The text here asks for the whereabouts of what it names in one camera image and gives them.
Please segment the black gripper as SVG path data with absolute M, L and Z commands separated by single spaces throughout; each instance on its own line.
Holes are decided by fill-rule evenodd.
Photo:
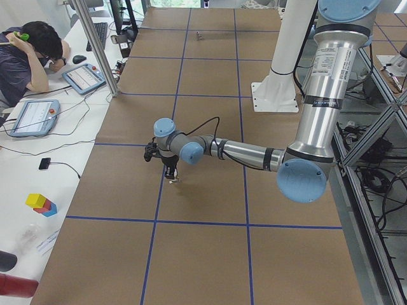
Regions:
M 178 178 L 177 173 L 177 162 L 179 161 L 179 157 L 174 154 L 172 156 L 161 156 L 162 163 L 166 166 L 165 169 L 165 178 L 171 178 L 171 169 L 172 169 L 172 177 Z

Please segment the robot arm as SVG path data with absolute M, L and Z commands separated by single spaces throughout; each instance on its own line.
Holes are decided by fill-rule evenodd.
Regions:
M 270 72 L 253 83 L 257 112 L 300 112 L 295 140 L 285 149 L 216 135 L 177 130 L 169 118 L 155 122 L 144 159 L 160 158 L 165 176 L 177 179 L 177 162 L 194 165 L 209 155 L 277 174 L 280 192 L 311 203 L 326 190 L 334 162 L 331 140 L 359 48 L 371 38 L 378 1 L 288 1 Z

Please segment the chrome elbow pipe fitting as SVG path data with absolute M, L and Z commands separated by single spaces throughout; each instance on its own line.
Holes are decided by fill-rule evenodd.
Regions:
M 197 41 L 202 41 L 204 39 L 203 34 L 199 31 L 196 31 Z

